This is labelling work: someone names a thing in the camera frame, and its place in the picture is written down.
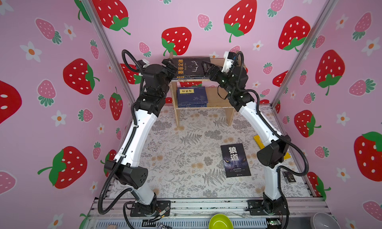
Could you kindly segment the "black antler cover book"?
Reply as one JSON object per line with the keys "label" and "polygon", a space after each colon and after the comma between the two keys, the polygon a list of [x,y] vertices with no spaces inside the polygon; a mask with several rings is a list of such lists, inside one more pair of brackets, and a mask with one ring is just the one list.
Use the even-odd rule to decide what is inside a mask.
{"label": "black antler cover book", "polygon": [[210,58],[174,58],[173,63],[178,69],[175,77],[177,79],[198,79],[205,77],[204,62],[209,63]]}

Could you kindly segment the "purple-navy book yellow label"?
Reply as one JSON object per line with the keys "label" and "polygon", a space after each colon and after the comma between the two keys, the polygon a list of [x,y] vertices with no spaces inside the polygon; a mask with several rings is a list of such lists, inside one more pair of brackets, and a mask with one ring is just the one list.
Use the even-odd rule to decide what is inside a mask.
{"label": "purple-navy book yellow label", "polygon": [[205,87],[179,87],[177,89],[178,104],[208,104]]}

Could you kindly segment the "blue book yellow label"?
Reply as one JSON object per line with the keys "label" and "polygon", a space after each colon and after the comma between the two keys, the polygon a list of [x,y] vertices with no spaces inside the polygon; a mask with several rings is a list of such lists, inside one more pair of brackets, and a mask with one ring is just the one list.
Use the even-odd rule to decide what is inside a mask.
{"label": "blue book yellow label", "polygon": [[207,104],[178,104],[179,108],[205,108]]}

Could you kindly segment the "black wolf cover book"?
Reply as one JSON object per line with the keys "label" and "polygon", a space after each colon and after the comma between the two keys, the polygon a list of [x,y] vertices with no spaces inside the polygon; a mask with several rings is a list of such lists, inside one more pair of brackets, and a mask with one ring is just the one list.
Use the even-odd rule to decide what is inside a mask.
{"label": "black wolf cover book", "polygon": [[242,144],[222,145],[220,148],[227,178],[251,176]]}

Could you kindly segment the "yellow cartoon cover book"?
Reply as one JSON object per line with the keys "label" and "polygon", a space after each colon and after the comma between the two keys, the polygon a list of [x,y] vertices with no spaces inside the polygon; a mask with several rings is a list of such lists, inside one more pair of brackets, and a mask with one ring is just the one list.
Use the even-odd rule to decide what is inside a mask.
{"label": "yellow cartoon cover book", "polygon": [[[263,149],[265,146],[263,145],[261,139],[260,139],[260,136],[259,135],[256,135],[254,136],[254,140],[255,142],[257,143],[257,145],[259,146],[260,149]],[[291,158],[291,155],[289,154],[289,152],[287,152],[284,156],[284,160],[287,160]]]}

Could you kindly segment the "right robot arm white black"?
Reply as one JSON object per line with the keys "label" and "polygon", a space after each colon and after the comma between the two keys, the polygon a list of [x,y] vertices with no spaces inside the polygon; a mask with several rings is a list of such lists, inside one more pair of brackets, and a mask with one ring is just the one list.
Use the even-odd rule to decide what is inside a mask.
{"label": "right robot arm white black", "polygon": [[[263,116],[260,111],[259,94],[253,89],[245,88],[248,76],[244,69],[244,55],[241,51],[227,53],[223,66],[207,61],[203,61],[202,66],[205,76],[226,91],[226,98],[231,106],[251,124],[264,145],[264,148],[257,152],[257,158],[264,167],[266,184],[260,208],[268,215],[287,210],[287,200],[281,188],[281,171],[295,176],[306,176],[309,170],[306,156],[291,142],[288,135],[282,135]],[[293,171],[282,165],[289,147],[294,148],[302,157],[304,162],[302,172]]]}

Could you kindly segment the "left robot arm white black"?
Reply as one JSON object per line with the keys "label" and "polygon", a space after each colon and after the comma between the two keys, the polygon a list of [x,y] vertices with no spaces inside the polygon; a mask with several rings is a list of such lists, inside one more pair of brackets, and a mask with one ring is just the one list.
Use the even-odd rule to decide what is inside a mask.
{"label": "left robot arm white black", "polygon": [[[121,54],[125,65],[128,64],[126,57],[130,57],[136,66],[133,72],[140,73],[143,81],[139,97],[131,106],[133,122],[128,134],[115,158],[105,162],[104,169],[109,176],[100,192],[97,210],[101,215],[108,213],[125,193],[130,192],[139,209],[145,215],[153,215],[157,207],[157,196],[146,182],[148,169],[139,164],[144,144],[166,103],[170,83],[177,68],[170,59],[163,60],[160,65],[147,65],[143,61],[137,61],[127,50],[122,50]],[[104,208],[103,200],[113,179],[126,185],[127,189],[119,193],[111,204]]]}

